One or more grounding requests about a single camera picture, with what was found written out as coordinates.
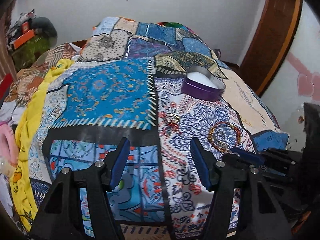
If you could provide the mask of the purple heart-shaped jewelry box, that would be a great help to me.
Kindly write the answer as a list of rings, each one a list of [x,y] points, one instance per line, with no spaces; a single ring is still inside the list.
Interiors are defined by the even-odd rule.
[[[226,85],[209,70],[201,66],[191,66],[184,77],[181,92],[196,99],[219,101]]]

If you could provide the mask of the yellow printed cloth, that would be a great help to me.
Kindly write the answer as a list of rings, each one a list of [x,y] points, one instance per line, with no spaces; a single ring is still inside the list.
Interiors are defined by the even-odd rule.
[[[74,63],[71,59],[60,59],[55,67],[48,70],[44,80],[33,94],[27,109],[23,112],[15,131],[18,146],[18,164],[9,179],[14,207],[18,213],[22,227],[30,231],[37,213],[37,206],[29,180],[29,149],[41,121],[42,109],[48,86]]]

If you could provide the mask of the pink cloth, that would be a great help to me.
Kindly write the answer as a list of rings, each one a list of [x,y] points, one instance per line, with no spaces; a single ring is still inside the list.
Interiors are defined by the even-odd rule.
[[[13,130],[5,122],[1,122],[1,157],[4,157],[12,166],[18,163],[19,149],[16,145]]]

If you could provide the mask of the white wardrobe door with hearts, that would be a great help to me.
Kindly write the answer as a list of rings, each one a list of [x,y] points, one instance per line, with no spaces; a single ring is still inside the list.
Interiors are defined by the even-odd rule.
[[[305,1],[293,42],[262,100],[289,133],[287,149],[305,146],[303,103],[319,104],[319,19]]]

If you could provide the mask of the blue patchwork bedspread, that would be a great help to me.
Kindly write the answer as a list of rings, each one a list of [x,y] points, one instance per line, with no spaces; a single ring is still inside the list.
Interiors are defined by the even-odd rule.
[[[187,70],[201,66],[226,85],[219,101],[182,94]],[[29,149],[37,206],[59,172],[90,167],[131,147],[119,185],[107,197],[127,239],[195,239],[213,195],[200,183],[190,153],[197,137],[216,159],[209,129],[226,121],[242,131],[242,150],[285,149],[289,135],[253,90],[199,36],[177,23],[106,17],[76,61],[47,89]]]

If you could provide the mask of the brown patterned blanket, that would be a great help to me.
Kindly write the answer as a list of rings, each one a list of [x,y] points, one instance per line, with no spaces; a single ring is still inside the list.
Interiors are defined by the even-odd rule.
[[[26,106],[38,90],[48,70],[55,68],[61,59],[71,59],[80,50],[73,43],[64,43],[43,53],[30,68],[18,72],[18,79],[10,85],[4,102],[14,101],[18,107]]]

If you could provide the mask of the red box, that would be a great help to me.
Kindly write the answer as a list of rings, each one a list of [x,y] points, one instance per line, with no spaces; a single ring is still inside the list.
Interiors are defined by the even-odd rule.
[[[13,83],[13,78],[10,73],[6,74],[0,84],[0,98],[4,98],[6,92],[9,90],[11,84]]]

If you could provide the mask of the striped brown curtain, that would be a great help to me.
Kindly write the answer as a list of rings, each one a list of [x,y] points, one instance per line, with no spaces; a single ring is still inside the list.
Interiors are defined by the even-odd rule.
[[[16,0],[11,0],[10,3],[5,5],[5,11],[1,16],[1,80],[7,75],[11,74],[14,81],[17,80],[17,73],[15,69],[12,57],[7,50],[6,32],[11,25],[11,15],[13,8],[16,4]]]

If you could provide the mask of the orange box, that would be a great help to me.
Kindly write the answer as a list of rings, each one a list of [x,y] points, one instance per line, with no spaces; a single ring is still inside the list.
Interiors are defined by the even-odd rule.
[[[14,41],[14,49],[19,48],[21,45],[23,45],[25,42],[29,41],[35,36],[34,30],[30,29],[23,35],[21,35],[18,39]]]

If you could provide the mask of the dark green round cushion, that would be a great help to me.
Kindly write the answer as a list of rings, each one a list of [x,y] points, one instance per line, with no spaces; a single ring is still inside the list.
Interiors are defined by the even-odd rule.
[[[57,44],[57,31],[52,22],[46,17],[36,17],[31,22],[31,27],[37,33],[44,35],[49,40],[50,47]]]

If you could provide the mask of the brown wooden wardrobe frame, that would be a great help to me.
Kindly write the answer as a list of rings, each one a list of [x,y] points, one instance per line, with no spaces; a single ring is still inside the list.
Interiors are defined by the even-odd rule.
[[[266,0],[253,40],[240,65],[240,77],[261,96],[283,63],[302,12],[303,0]]]

